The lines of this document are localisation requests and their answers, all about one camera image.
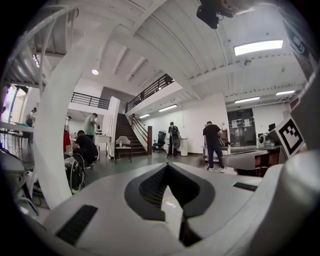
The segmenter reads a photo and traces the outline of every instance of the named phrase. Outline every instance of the chair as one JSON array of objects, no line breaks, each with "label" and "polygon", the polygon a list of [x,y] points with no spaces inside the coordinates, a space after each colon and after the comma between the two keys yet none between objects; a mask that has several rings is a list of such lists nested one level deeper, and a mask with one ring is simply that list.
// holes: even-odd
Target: chair
[{"label": "chair", "polygon": [[132,163],[132,147],[131,147],[131,141],[126,136],[120,136],[114,143],[114,162],[117,163],[117,151],[123,151],[123,150],[129,150],[129,159],[130,163]]},{"label": "chair", "polygon": [[153,147],[152,147],[153,152],[157,151],[159,153],[160,151],[165,151],[165,149],[163,148],[164,145],[166,144],[165,139],[166,139],[166,133],[163,131],[159,131],[158,143],[156,143],[155,139],[153,140],[154,141]]}]

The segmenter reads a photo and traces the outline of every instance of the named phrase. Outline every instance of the door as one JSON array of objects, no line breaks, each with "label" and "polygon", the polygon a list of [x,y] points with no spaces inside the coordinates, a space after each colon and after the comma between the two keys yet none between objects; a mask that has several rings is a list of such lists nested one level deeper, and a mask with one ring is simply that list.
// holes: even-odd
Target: door
[{"label": "door", "polygon": [[228,112],[230,143],[232,147],[255,146],[256,128],[252,109]]}]

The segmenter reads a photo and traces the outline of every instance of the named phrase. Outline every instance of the office chair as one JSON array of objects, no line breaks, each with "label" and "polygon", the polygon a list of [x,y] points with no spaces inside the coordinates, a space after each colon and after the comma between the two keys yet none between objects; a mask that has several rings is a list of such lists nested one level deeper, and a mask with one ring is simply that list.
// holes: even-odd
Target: office chair
[{"label": "office chair", "polygon": [[163,131],[159,131],[158,133],[158,142],[156,143],[156,140],[154,139],[153,147],[152,150],[153,152],[157,151],[158,153],[160,151],[165,151],[164,145],[166,144],[165,142],[166,139],[166,133]]}]

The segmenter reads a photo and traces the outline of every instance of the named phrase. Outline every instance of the black metal railing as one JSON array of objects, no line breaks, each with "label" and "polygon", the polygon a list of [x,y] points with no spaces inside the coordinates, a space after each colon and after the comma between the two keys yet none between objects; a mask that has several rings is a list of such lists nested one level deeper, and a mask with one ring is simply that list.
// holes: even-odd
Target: black metal railing
[{"label": "black metal railing", "polygon": [[169,75],[165,74],[161,76],[157,81],[153,82],[148,88],[143,90],[138,96],[133,100],[129,101],[125,106],[125,112],[127,113],[133,109],[136,105],[143,102],[145,99],[155,94],[164,87],[172,84],[175,80],[172,79]]},{"label": "black metal railing", "polygon": [[110,100],[74,92],[71,102],[107,110]]}]

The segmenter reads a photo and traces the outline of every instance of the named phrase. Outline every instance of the backpack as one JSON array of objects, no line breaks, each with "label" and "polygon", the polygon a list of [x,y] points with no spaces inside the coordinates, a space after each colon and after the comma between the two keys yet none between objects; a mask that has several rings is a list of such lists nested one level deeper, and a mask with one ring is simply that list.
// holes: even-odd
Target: backpack
[{"label": "backpack", "polygon": [[179,137],[179,131],[175,125],[172,126],[172,128],[171,128],[171,136],[172,137]]}]

